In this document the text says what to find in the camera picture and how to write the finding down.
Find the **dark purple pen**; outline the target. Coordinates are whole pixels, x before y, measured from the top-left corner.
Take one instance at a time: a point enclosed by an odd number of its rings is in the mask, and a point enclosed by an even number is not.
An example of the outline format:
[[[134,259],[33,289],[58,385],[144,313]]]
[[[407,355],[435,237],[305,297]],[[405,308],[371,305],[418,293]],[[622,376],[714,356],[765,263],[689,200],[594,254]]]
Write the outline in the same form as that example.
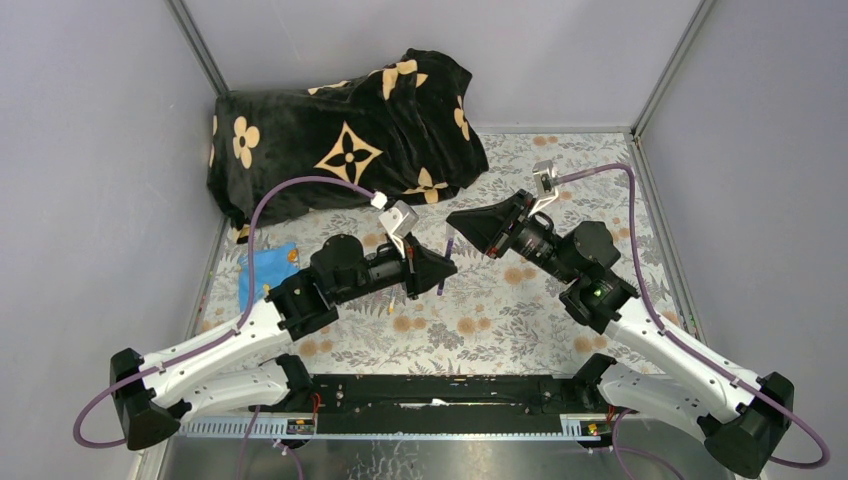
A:
[[[437,285],[437,295],[438,296],[442,296],[444,294],[446,280],[451,275],[453,275],[455,273],[455,271],[453,271],[452,273],[449,273],[447,271],[448,267],[455,268],[455,264],[453,263],[453,261],[451,259],[453,246],[454,246],[454,238],[450,237],[446,241],[446,247],[445,247],[445,251],[444,251],[444,255],[443,255],[444,273],[442,274],[440,281]]]

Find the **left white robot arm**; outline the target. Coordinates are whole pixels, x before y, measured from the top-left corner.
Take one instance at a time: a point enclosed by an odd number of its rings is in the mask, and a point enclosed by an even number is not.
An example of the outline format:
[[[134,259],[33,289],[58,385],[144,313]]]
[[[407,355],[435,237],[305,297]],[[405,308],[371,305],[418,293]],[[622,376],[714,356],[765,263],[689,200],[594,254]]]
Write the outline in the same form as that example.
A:
[[[400,247],[365,254],[361,242],[339,234],[313,253],[307,268],[287,277],[237,317],[181,344],[141,355],[131,348],[110,360],[110,383],[123,444],[154,446],[192,420],[248,406],[296,411],[312,403],[311,376],[297,355],[235,371],[249,357],[287,346],[338,317],[339,305],[401,286],[410,299],[456,274],[455,263],[407,235]]]

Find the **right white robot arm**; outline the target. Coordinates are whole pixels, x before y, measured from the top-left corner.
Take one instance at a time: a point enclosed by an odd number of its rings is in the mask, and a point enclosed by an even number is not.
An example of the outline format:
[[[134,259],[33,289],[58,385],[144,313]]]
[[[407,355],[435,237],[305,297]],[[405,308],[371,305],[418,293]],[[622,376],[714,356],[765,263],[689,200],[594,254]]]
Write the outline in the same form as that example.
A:
[[[658,325],[653,307],[612,269],[621,254],[602,221],[583,221],[564,236],[535,213],[524,190],[492,206],[452,212],[446,221],[475,249],[498,259],[514,251],[567,284],[566,312],[643,355],[664,380],[639,380],[635,371],[595,355],[573,386],[575,402],[597,412],[611,403],[650,415],[701,441],[733,473],[757,478],[788,431],[779,412],[793,408],[794,384],[778,372],[759,375],[706,347],[675,324]]]

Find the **clear pen cap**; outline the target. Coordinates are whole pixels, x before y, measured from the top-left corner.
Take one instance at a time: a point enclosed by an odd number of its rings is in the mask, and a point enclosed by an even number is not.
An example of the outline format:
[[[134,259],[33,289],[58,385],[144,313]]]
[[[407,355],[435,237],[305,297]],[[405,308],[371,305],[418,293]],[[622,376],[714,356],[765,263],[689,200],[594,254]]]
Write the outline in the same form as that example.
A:
[[[454,227],[453,227],[453,226],[451,226],[450,224],[448,224],[448,225],[446,226],[446,235],[445,235],[445,240],[446,240],[446,250],[447,250],[447,251],[451,251],[451,250],[452,250],[452,248],[453,248],[453,244],[454,244],[454,239],[455,239],[455,229],[454,229]]]

